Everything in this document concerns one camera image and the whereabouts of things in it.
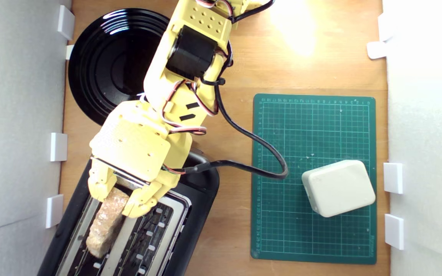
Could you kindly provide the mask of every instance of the wooden table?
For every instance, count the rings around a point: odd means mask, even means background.
[[[101,15],[124,7],[142,7],[172,14],[177,0],[74,0],[75,39]],[[231,116],[251,129],[256,93],[332,94],[372,96],[377,107],[378,262],[341,265],[255,260],[250,257],[250,174],[221,168],[221,186],[189,264],[187,275],[353,275],[388,276],[390,249],[384,243],[381,164],[388,158],[386,63],[371,61],[366,43],[378,38],[375,0],[278,0],[268,11],[242,21],[231,41],[235,65],[223,75],[223,101]],[[251,162],[251,140],[230,128],[222,116],[207,118],[206,136],[196,138],[210,159]],[[68,161],[61,171],[60,193],[65,204],[88,161],[88,142],[99,126],[77,107],[66,86],[64,133]]]

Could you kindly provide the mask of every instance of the white box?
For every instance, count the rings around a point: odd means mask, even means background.
[[[312,209],[326,218],[376,200],[366,167],[358,160],[339,161],[307,171],[302,181]]]

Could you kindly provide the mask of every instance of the cutting mat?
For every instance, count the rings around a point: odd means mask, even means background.
[[[374,98],[257,94],[253,131],[286,159],[289,176],[252,177],[251,255],[258,259],[376,263],[376,203],[332,218],[312,211],[301,175],[343,159],[364,162],[376,192]],[[258,143],[253,165],[280,171]]]

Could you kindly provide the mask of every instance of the robotic arm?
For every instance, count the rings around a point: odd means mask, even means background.
[[[247,11],[250,0],[179,0],[144,80],[145,95],[119,104],[91,140],[88,187],[99,201],[107,197],[121,172],[141,188],[130,196],[123,215],[140,217],[177,186],[180,176],[216,166],[235,166],[268,177],[284,178],[287,165],[279,152],[241,129],[224,111],[219,94],[223,71],[232,65],[229,43],[237,21],[270,7],[269,1]],[[233,127],[262,143],[281,163],[270,173],[235,161],[182,168],[193,135],[204,135],[207,115],[221,110]]]

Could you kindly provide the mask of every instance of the black cable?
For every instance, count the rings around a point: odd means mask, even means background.
[[[252,15],[257,14],[257,13],[259,13],[261,11],[264,11],[264,10],[268,9],[270,6],[274,5],[274,3],[275,3],[275,0],[270,0],[269,2],[267,2],[264,5],[261,5],[258,8],[255,8],[253,10],[249,10],[247,12],[244,12],[244,13],[240,14],[239,16],[235,16],[233,18],[233,20],[232,20],[232,23],[235,24],[235,23],[237,23],[238,21],[240,21],[242,19],[245,19],[245,18],[247,18],[249,16],[252,16]]]
[[[219,73],[218,79],[221,77],[221,75],[223,74],[223,72],[226,70],[226,68],[228,68],[230,65],[232,65],[232,61],[233,61],[233,52],[231,49],[231,43],[228,42],[228,59],[224,62],[223,67],[221,68],[221,72]],[[268,143],[267,141],[263,140],[262,138],[260,138],[259,136],[255,135],[254,133],[251,133],[250,131],[247,131],[246,129],[244,129],[243,127],[239,126],[237,123],[235,123],[231,117],[228,115],[228,113],[226,112],[226,109],[224,108],[223,105],[223,100],[221,100],[221,92],[219,91],[219,85],[214,86],[214,93],[215,93],[215,99],[218,102],[218,108],[219,111],[221,111],[221,114],[223,114],[223,117],[226,119],[226,121],[237,131],[239,131],[240,133],[242,133],[243,135],[251,138],[252,140],[260,143],[263,147],[267,148],[277,159],[277,161],[279,162],[279,164],[281,165],[282,168],[282,172],[281,173],[273,173],[270,171],[265,171],[263,169],[260,168],[256,168],[254,166],[249,166],[243,163],[239,163],[237,161],[232,161],[232,160],[219,160],[219,161],[212,161],[212,162],[207,162],[207,163],[203,163],[203,164],[199,164],[193,167],[187,167],[187,168],[183,168],[183,169],[176,169],[175,171],[184,171],[185,173],[201,173],[202,171],[207,171],[211,168],[216,168],[216,167],[220,167],[220,166],[232,166],[238,169],[242,169],[244,171],[248,171],[250,173],[256,173],[258,175],[261,176],[265,176],[265,177],[270,177],[270,178],[277,178],[277,179],[284,179],[286,178],[286,176],[289,173],[288,167],[287,167],[287,163],[284,159],[284,157],[282,157],[282,155],[277,151],[277,149],[275,149],[274,146],[272,146],[270,143]]]

